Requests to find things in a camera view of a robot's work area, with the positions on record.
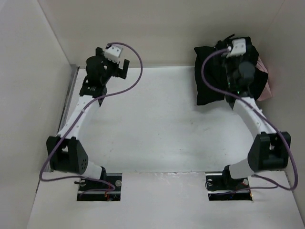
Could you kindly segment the black trousers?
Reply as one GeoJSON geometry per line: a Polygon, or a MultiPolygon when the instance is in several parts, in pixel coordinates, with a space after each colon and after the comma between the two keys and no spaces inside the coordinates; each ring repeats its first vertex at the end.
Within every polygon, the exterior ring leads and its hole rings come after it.
{"type": "MultiPolygon", "coordinates": [[[[229,37],[236,38],[234,34],[230,35],[229,37]]],[[[221,101],[225,98],[224,94],[215,92],[209,87],[207,87],[202,79],[201,74],[202,64],[204,60],[214,51],[217,51],[215,46],[198,46],[194,48],[194,51],[196,53],[194,76],[197,85],[196,104],[198,106],[207,105],[216,101],[221,101]]],[[[254,51],[256,53],[256,59],[254,63],[257,64],[259,53],[255,47],[254,51]]],[[[204,67],[204,77],[207,82],[213,87],[227,91],[228,82],[226,77],[226,71],[222,65],[220,58],[221,56],[215,56],[206,63],[204,67]]],[[[258,70],[255,65],[254,81],[250,84],[250,95],[252,95],[255,100],[258,100],[258,98],[260,97],[264,89],[264,85],[267,82],[267,77],[268,74],[258,70]]]]}

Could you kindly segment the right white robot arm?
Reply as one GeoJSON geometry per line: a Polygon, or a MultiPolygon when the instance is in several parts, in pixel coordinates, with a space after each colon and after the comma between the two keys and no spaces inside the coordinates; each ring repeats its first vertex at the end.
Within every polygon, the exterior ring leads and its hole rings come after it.
{"type": "Polygon", "coordinates": [[[216,49],[225,49],[221,62],[228,87],[225,99],[253,137],[246,159],[225,167],[221,183],[231,189],[238,180],[262,171],[283,170],[288,165],[291,137],[270,125],[256,104],[267,76],[257,69],[258,54],[249,38],[228,37],[218,41],[216,49]]]}

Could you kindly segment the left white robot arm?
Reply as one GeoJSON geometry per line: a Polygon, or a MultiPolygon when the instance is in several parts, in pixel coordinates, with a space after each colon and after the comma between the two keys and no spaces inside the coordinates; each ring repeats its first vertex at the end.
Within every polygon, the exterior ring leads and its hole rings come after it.
{"type": "Polygon", "coordinates": [[[89,160],[81,139],[93,114],[101,107],[103,96],[107,94],[107,82],[111,77],[125,79],[127,76],[129,61],[124,60],[123,67],[119,67],[122,51],[115,45],[96,48],[95,55],[86,61],[87,75],[75,109],[56,136],[50,136],[46,142],[52,170],[91,178],[90,183],[96,190],[106,187],[106,170],[89,160]]]}

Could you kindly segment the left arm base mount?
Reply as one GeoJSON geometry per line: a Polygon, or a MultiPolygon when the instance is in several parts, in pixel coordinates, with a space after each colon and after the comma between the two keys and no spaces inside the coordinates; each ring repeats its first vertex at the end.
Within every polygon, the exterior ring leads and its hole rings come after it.
{"type": "Polygon", "coordinates": [[[122,189],[122,173],[107,174],[106,181],[114,186],[104,183],[80,179],[74,183],[78,185],[77,201],[120,201],[122,189]]]}

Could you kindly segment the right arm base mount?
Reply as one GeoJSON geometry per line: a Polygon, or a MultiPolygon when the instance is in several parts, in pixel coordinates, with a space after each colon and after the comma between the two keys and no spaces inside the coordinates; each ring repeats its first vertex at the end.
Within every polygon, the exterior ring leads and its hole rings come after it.
{"type": "Polygon", "coordinates": [[[221,172],[206,173],[205,188],[209,201],[252,201],[248,178],[225,181],[221,172]]]}

